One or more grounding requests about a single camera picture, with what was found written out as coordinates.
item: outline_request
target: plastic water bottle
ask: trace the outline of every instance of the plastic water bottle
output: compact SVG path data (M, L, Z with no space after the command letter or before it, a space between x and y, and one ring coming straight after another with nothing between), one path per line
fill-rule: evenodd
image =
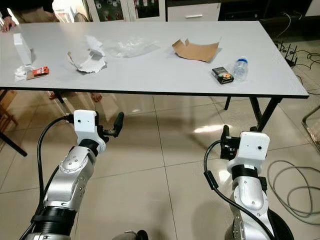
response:
M248 60L245 56L239 58L233 69L233 77L237 81L244 81L248 71Z

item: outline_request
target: person's foot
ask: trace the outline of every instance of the person's foot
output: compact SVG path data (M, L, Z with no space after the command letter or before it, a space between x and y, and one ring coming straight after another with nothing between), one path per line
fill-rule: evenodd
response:
M56 96L56 94L52 91L52 92L48 92L48 95L49 95L49 99L50 100L53 100L53 99L55 99L57 96Z
M90 92L90 94L91 94L91 98L92 98L92 100L93 100L95 103L97 103L97 102L100 102L100 101L101 101L101 99L102 99L102 95L101 95L101 93L97 93L97 92Z

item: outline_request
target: drawer handle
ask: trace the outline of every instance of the drawer handle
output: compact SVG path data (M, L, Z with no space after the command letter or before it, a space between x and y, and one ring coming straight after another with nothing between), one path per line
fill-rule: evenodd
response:
M186 19L194 19L194 18L202 18L202 14L197 14L197 15L187 15L185 16Z

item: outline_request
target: white box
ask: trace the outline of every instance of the white box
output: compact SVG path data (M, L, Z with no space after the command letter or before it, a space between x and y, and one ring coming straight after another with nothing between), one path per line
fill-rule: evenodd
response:
M13 35L13 41L15 48L23 62L24 65L29 65L32 64L32 59L31 59L31 51L30 48L28 47L26 41L22 37L21 33L15 33Z

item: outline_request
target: white table top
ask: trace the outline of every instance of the white table top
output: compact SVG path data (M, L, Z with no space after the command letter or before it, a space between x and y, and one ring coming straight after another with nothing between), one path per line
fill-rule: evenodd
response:
M33 49L34 67L48 66L45 77L15 82L22 65L13 33L22 33ZM100 42L129 37L155 40L160 49L133 58L106 56L107 68L81 74L69 63L88 56L85 35ZM195 44L218 42L211 63L178 57L172 44L186 38ZM228 66L239 57L248 59L245 82L221 85L211 69ZM21 24L0 34L0 88L71 90L198 96L252 96L307 98L308 93L258 21L217 22L79 22Z

